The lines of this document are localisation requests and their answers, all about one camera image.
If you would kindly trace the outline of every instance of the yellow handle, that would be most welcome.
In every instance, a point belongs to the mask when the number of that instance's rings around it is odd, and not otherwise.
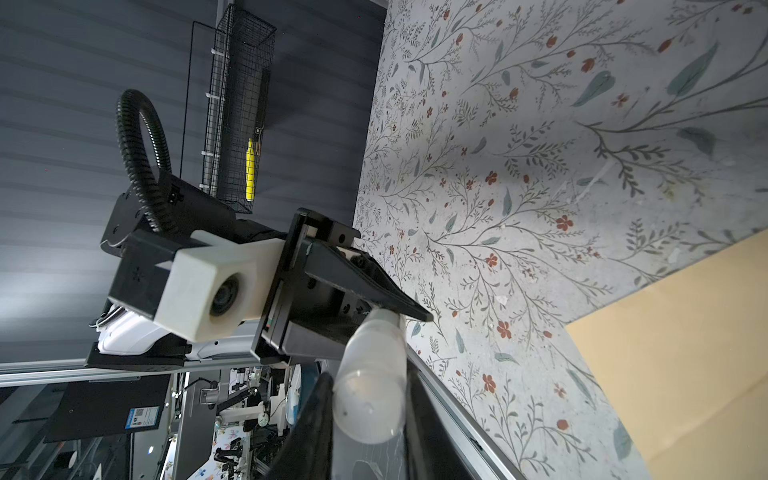
[[[245,199],[253,201],[253,178],[256,176],[256,153],[253,151],[253,139],[248,139],[248,151],[245,153]]]

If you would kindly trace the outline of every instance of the cardboard box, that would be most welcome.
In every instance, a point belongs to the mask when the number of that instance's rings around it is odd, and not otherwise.
[[[655,480],[768,479],[768,231],[567,330]]]

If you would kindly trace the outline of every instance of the black wire basket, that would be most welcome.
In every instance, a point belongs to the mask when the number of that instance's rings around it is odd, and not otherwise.
[[[230,4],[214,34],[200,189],[239,214],[253,212],[275,31]]]

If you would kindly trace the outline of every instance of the metal frame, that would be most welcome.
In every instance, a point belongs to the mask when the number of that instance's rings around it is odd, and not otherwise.
[[[216,408],[201,402],[203,390],[209,389],[210,385],[202,382],[195,383],[198,379],[218,381],[219,393],[226,398],[227,390],[230,388],[230,369],[209,369],[186,375],[173,478],[191,477],[210,457]]]
[[[121,379],[145,375],[163,375],[170,372],[198,372],[201,370],[236,369],[244,366],[258,366],[259,361],[252,356],[237,356],[226,359],[187,361],[175,370],[165,372],[129,372],[124,370],[82,368],[85,359],[69,359],[60,362],[0,363],[0,388],[21,385],[44,385],[48,383],[82,382],[102,379]]]
[[[247,22],[248,29],[243,28],[244,22]],[[203,22],[192,22],[184,126],[181,133],[179,178],[181,178],[184,167],[184,144],[186,143],[184,140],[187,133],[187,112],[196,25],[205,27],[214,33],[214,47],[210,50],[213,55],[210,82],[208,92],[205,94],[208,98],[208,107],[204,149],[200,152],[203,155],[200,189],[233,208],[237,213],[250,214],[253,207],[246,199],[247,180],[244,160],[248,145],[246,140],[252,137],[254,147],[260,144],[266,115],[266,96],[270,83],[269,66],[273,60],[277,27],[232,2],[227,6],[223,15],[217,19],[215,27]],[[243,50],[237,48],[237,46],[242,47],[244,45],[249,48],[249,53],[243,53]],[[245,71],[250,72],[247,75],[248,79],[242,78]],[[230,136],[232,135],[237,139],[235,141],[236,147],[232,147],[230,144]],[[231,164],[233,154],[237,160],[242,160],[242,164],[235,162],[237,163],[236,167]],[[260,154],[256,155],[256,174],[258,173],[259,156]]]
[[[460,435],[452,435],[452,439],[464,447],[467,446],[465,443],[474,447],[473,449],[463,448],[461,450],[467,463],[472,465],[477,473],[481,470],[487,471],[490,468],[499,478],[525,480],[525,476],[515,467],[509,457],[485,433],[485,430],[469,415],[469,412],[458,403],[456,397],[451,394],[445,384],[410,346],[408,347],[408,359],[419,369],[419,378],[426,387],[427,393],[434,396],[433,403],[436,400],[439,405],[445,408],[455,426],[466,436],[469,442],[461,442]],[[446,431],[450,433],[453,425],[449,425],[447,422],[443,422],[443,425]]]

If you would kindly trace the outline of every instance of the plastic bottle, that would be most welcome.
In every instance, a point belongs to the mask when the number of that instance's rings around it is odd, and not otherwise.
[[[333,418],[369,445],[400,432],[406,417],[406,338],[401,315],[374,309],[346,345],[333,387]]]

